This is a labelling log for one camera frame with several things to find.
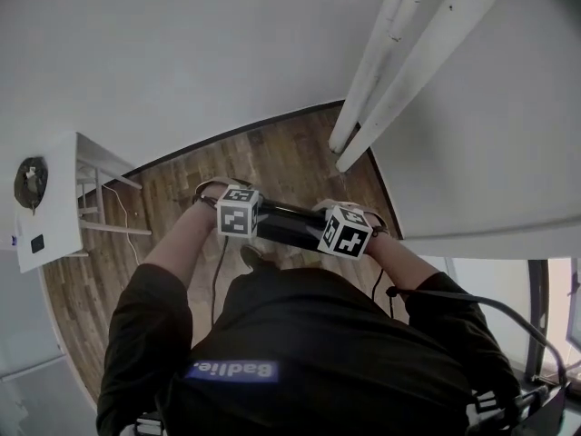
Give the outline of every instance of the white cable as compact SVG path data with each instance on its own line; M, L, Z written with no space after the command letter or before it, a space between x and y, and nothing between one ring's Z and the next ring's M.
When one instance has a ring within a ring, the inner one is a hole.
M123 203L121 202L121 199L119 198L119 194L117 193L117 191L115 191L114 189L112 189L109 186L106 186L104 184L101 184L101 186L104 187L105 189L108 189L109 191L115 193L115 195L117 196L117 202L119 202L119 204L121 205L121 208L123 209L123 212L125 213L125 228L129 228L127 210L125 210L125 207L123 206ZM135 250L135 246L132 244L131 239L129 238L129 233L126 233L126 235L127 235L127 242L129 243L129 245L131 245L131 248L133 249L133 255L135 255L135 262L139 266L140 262L139 262L139 257L137 256L137 251Z

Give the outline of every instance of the pipe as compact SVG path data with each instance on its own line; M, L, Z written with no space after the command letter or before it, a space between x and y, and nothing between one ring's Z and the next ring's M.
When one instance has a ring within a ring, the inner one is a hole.
M389 37L389 30L402 0L383 0L369 41L365 46L363 57L359 62L357 73L353 78L339 118L330 135L329 148L340 153L359 120L369 94L379 80L379 69L385 62L394 40Z
M337 161L347 171L399 116L497 0L443 0L378 104Z

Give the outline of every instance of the wooden floor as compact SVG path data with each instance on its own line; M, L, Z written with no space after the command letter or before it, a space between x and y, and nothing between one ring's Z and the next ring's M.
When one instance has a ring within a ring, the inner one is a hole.
M248 133L234 135L206 145L171 161L156 164L133 179L141 192L122 184L115 189L127 209L129 225L150 228L153 236L132 236L142 260L180 214L190 205L196 185L214 175L236 176L259 184L271 199L311 207L323 198L347 200L376 208L393 221L367 155L345 174L335 169L337 157L328 146L339 108L305 114L269 124ZM125 216L115 194L104 190L109 224L125 225ZM65 345L89 393L96 400L103 373L109 320L123 288L129 282L136 261L125 234L84 231L88 258L64 258L44 268L49 299ZM231 280L248 272L238 254L241 242L231 239L217 284L216 312ZM369 257L350 262L310 253L280 244L256 240L282 268L318 266L342 274L363 292L370 294L379 267ZM203 247L188 298L192 308L194 342L210 330L210 300L213 271L222 239L214 233ZM379 305L388 309L384 276L378 289ZM396 317L405 316L400 302Z

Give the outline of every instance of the forearm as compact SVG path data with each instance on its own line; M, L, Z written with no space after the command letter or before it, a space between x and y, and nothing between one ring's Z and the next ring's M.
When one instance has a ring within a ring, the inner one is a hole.
M385 233L371 237L367 254L375 259L400 289L417 289L427 278L438 272L428 262Z
M198 201L186 210L144 260L176 276L186 287L206 239L212 232L216 211Z

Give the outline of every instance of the blue label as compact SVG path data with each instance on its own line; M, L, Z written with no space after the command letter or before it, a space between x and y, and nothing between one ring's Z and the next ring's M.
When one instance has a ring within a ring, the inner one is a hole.
M278 382L279 364L256 360L197 361L185 377L217 382Z

